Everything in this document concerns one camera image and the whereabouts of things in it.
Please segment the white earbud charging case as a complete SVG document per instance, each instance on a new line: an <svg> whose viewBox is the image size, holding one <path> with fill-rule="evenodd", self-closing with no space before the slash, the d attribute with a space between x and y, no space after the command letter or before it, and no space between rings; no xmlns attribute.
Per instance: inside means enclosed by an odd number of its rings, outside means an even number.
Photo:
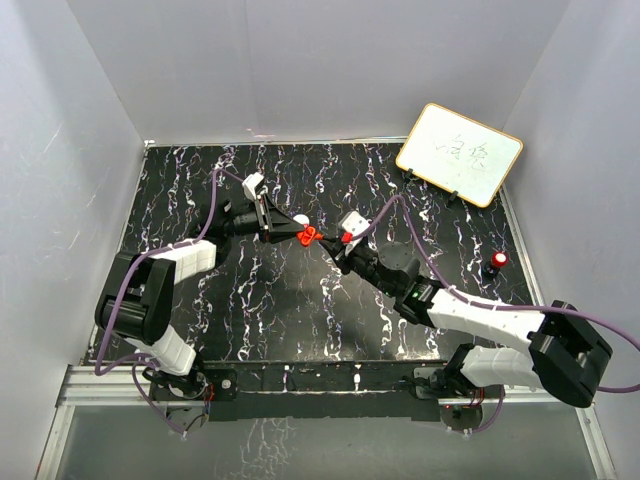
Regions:
<svg viewBox="0 0 640 480"><path fill-rule="evenodd" d="M309 218L304 214L297 214L293 219L303 227L307 227L310 224Z"/></svg>

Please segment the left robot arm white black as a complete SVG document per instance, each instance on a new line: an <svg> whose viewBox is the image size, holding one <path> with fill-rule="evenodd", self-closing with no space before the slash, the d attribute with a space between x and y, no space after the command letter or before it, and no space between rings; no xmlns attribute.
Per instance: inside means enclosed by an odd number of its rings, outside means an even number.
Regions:
<svg viewBox="0 0 640 480"><path fill-rule="evenodd" d="M303 214L281 211L266 193L237 206L219 200L204 207L180 248L167 246L142 257L115 256L95 310L95 323L135 347L149 381L186 399L200 396L207 376L198 354L171 325L174 287L217 268L231 239L259 237L263 243L300 238L309 226Z"/></svg>

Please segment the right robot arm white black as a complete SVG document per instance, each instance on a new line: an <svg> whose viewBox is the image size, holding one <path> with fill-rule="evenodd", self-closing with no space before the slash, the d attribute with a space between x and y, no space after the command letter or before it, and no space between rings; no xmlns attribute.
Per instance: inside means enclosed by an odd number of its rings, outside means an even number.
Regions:
<svg viewBox="0 0 640 480"><path fill-rule="evenodd" d="M338 238L320 244L343 274L355 273L393 298L395 310L408 322L494 342L492 348L459 346L432 376L433 390L466 397L492 385L525 386L542 388L573 407L591 405L612 349L575 307L556 301L529 309L465 297L422 275L419 259L402 243L379 250Z"/></svg>

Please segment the red earbud charging case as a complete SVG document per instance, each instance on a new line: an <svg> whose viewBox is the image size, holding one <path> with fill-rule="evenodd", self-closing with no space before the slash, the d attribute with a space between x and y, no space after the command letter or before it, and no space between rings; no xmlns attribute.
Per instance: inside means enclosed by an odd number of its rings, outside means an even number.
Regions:
<svg viewBox="0 0 640 480"><path fill-rule="evenodd" d="M307 248L312 245L316 240L321 240L323 235L317 231L317 229L311 225L306 225L304 229L296 234L299 243Z"/></svg>

